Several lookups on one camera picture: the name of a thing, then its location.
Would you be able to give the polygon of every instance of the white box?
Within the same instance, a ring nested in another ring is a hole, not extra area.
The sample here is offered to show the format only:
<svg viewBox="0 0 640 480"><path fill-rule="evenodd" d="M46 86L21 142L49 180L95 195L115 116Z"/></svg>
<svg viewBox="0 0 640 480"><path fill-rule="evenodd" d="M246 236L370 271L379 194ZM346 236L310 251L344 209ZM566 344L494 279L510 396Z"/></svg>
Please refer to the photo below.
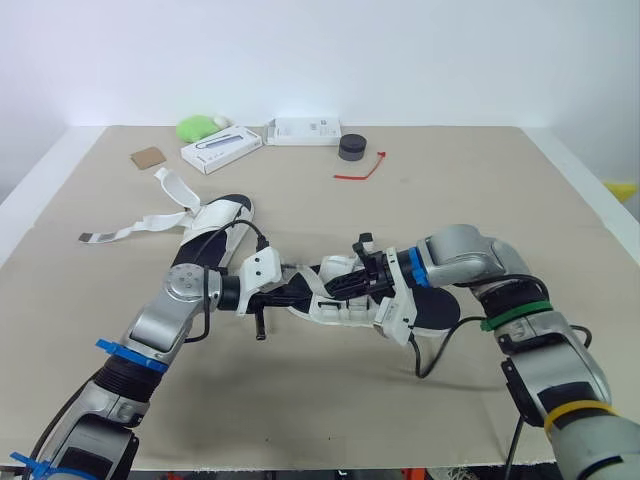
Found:
<svg viewBox="0 0 640 480"><path fill-rule="evenodd" d="M340 121L331 117L275 118L264 128L267 145L338 145Z"/></svg>
<svg viewBox="0 0 640 480"><path fill-rule="evenodd" d="M234 125L182 147L180 153L182 158L206 175L261 146L260 135Z"/></svg>

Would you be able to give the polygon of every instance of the black cable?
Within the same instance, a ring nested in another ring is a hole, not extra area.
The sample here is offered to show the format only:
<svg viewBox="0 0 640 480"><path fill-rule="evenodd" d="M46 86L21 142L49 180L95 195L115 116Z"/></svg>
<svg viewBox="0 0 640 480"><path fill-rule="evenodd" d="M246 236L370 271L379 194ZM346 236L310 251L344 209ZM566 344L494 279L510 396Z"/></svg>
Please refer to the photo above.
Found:
<svg viewBox="0 0 640 480"><path fill-rule="evenodd" d="M415 337L413 336L413 334L411 334L409 336L409 343L413 347L413 351L416 354L416 367L415 367L415 375L416 375L416 377L418 377L418 378L426 378L427 375L429 375L431 373L431 371L435 368L436 364L440 361L440 358L442 357L442 354L444 353L444 349L447 347L447 344L451 340L451 337L453 337L453 334L456 333L456 331L462 325L464 325L466 323L469 323L469 322L477 322L477 321L481 321L481 320L486 320L486 318L485 317L466 317L466 318L463 318L462 320L460 320L454 327L452 327L447 332L447 336L444 337L444 340L440 344L440 348L438 349L438 353L436 353L436 356L433 357L433 360L431 360L431 362L429 362L429 364L427 365L427 368L425 368L424 371L421 371L422 370L422 356L420 354L420 347L418 347L418 344L416 343Z"/></svg>
<svg viewBox="0 0 640 480"><path fill-rule="evenodd" d="M593 335L591 334L591 330L587 327L583 327L582 325L569 325L572 329L577 330L585 334L584 339L584 348L589 348L591 345L591 340L593 340Z"/></svg>
<svg viewBox="0 0 640 480"><path fill-rule="evenodd" d="M209 267L204 267L204 278L202 280L203 290L203 302L202 308L204 310L204 329L197 337L185 338L184 343L195 343L200 340L204 340L209 336L209 330L211 329L211 297L209 296Z"/></svg>
<svg viewBox="0 0 640 480"><path fill-rule="evenodd" d="M67 410L69 410L69 407L71 407L73 402L75 402L78 399L78 397L82 393L82 390L84 390L84 387L87 386L87 383L89 383L91 380L93 380L96 377L96 375L98 375L99 372L100 372L100 370L96 371L93 375L91 375L87 379L87 381L84 382L80 386L80 388L78 388L73 393L73 395L71 395L67 399L67 401L64 403L64 405L62 405L62 407L60 407L60 410L58 410L58 413L56 413L54 415L54 417L49 422L49 425L47 425L47 427L44 429L44 431L42 432L42 434L38 438L38 441L34 445L33 450L31 450L31 455L29 455L29 458L31 458L32 460L37 460L38 459L38 455L40 454L40 450L42 450L42 447L44 446L44 442L47 441L47 438L49 438L49 435L51 435L51 432L53 431L55 426L58 423L60 423L60 420L62 419L64 414L67 413ZM29 476L30 475L31 475L31 469L29 467L25 466L24 470L22 472L22 480L29 480Z"/></svg>
<svg viewBox="0 0 640 480"><path fill-rule="evenodd" d="M511 467L513 466L513 457L516 454L516 448L518 447L518 440L520 440L520 433L522 432L522 426L524 425L524 417L520 415L518 423L516 423L516 431L513 432L513 438L511 439L511 446L509 447L509 454L507 455L507 461L504 463L504 480L509 480L511 476Z"/></svg>
<svg viewBox="0 0 640 480"><path fill-rule="evenodd" d="M213 232L213 234L209 238L207 238L207 241L204 242L202 244L202 246L198 249L198 251L196 252L196 254L193 257L192 263L197 263L198 259L200 258L200 255L202 255L204 253L204 251L207 249L207 247L213 241L214 238L219 237L220 235L222 235L222 232L224 232L226 229L228 229L230 227L233 227L234 225L237 225L239 223L243 223L245 225L249 225L253 229L253 231L256 232L256 235L258 235L258 248L256 250L262 250L262 248L269 246L269 242L267 242L267 237L265 237L262 234L262 232L260 231L260 229L258 227L256 227L249 220L244 220L242 218L238 218L236 220L233 220L233 221L227 223L226 225L223 225L218 230Z"/></svg>
<svg viewBox="0 0 640 480"><path fill-rule="evenodd" d="M512 273L509 275L501 275L498 277L485 278L484 280L477 280L475 282L454 283L454 285L456 287L470 288L470 287L478 287L480 285L486 285L487 283L500 282L503 280L527 280L527 281L533 282L538 286L538 288L540 289L542 294L547 298L547 300L549 300L549 289L547 288L547 286L544 284L542 280L540 280L538 277L534 277L533 275L522 275L519 273Z"/></svg>

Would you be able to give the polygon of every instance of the beige table surface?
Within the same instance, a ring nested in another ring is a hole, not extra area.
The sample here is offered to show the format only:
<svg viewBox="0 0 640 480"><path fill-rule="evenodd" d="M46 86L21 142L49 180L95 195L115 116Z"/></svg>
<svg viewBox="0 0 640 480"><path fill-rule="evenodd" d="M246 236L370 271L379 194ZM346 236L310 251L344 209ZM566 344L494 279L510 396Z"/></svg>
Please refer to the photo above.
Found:
<svg viewBox="0 0 640 480"><path fill-rule="evenodd" d="M109 128L0 270L0 455L30 451L104 362L95 341L117 340L160 288L180 231L76 241L179 210L156 169L129 160L152 145L204 200L249 195L255 221L290 262L348 254L363 231L379 247L406 248L447 224L473 223L510 242L555 307L593 330L616 407L639 421L640 270L528 138L515 128L352 130L368 138L370 155L387 152L366 182L333 179L331 147L264 147L204 176L180 159L172 128ZM234 264L254 245L247 238ZM458 292L463 314L480 313ZM211 337L183 348L137 430L135 468L504 461L517 414L490 334L464 327L421 381L410 349L373 330L321 327L275 309L266 321L269 338L258 343L252 317L217 313ZM517 461L549 458L543 432L525 428Z"/></svg>

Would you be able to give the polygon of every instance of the white wall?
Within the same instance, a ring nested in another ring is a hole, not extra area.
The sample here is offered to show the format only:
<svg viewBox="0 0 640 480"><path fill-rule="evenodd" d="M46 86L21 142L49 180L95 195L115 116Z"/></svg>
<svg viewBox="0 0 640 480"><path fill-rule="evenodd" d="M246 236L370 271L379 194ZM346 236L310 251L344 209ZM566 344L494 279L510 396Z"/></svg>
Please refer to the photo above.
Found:
<svg viewBox="0 0 640 480"><path fill-rule="evenodd" d="M11 64L47 86L31 103L69 124L174 124L200 112L261 124L317 112L347 124L552 126L602 178L640 177L637 0L1 8Z"/></svg>
<svg viewBox="0 0 640 480"><path fill-rule="evenodd" d="M15 45L20 25L0 3L0 202L65 130L42 79Z"/></svg>

